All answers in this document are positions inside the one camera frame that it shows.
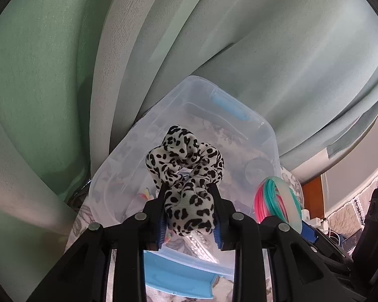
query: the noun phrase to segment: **clear plastic container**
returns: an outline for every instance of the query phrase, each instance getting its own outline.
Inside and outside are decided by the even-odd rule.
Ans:
[[[141,211],[145,196],[157,192],[145,156],[161,144],[172,125],[190,130],[200,142],[221,152],[225,172],[219,185],[224,199],[254,218],[258,184],[280,176],[276,137],[269,123],[208,80],[190,76],[152,107],[98,169],[89,190],[94,219],[112,226]],[[169,260],[233,278],[235,252],[222,252],[213,235],[177,235],[155,252]]]

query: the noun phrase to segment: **animal print fabric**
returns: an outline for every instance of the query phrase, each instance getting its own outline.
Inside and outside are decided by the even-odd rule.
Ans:
[[[208,192],[210,183],[223,178],[224,159],[219,150],[208,143],[199,143],[185,128],[172,126],[162,145],[146,156],[146,165],[159,190],[165,192],[165,212],[168,228],[180,236],[191,231],[209,234],[215,226],[213,197]],[[183,168],[190,171],[185,176]]]

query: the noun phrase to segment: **rainbow colored item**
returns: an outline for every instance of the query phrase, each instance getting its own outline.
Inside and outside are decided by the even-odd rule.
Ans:
[[[254,201],[258,223],[269,216],[277,216],[301,233],[301,207],[285,181],[276,176],[267,177],[256,190]]]

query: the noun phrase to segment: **brown wooden panel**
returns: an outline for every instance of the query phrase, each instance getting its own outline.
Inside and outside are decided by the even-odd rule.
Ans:
[[[318,176],[309,183],[303,185],[302,192],[304,194],[304,208],[309,210],[311,219],[322,219],[325,217],[321,177]]]

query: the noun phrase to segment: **silver rivet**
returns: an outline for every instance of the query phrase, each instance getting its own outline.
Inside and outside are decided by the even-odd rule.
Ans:
[[[233,219],[235,219],[235,220],[242,220],[243,219],[243,213],[234,212],[233,213]]]
[[[282,232],[288,232],[290,230],[290,226],[286,223],[281,223],[278,225],[278,229],[280,229]]]
[[[96,230],[100,229],[101,224],[99,223],[91,223],[88,225],[88,229],[91,230],[92,232],[95,232]]]
[[[139,212],[135,214],[136,220],[144,220],[147,218],[147,215],[144,212]]]

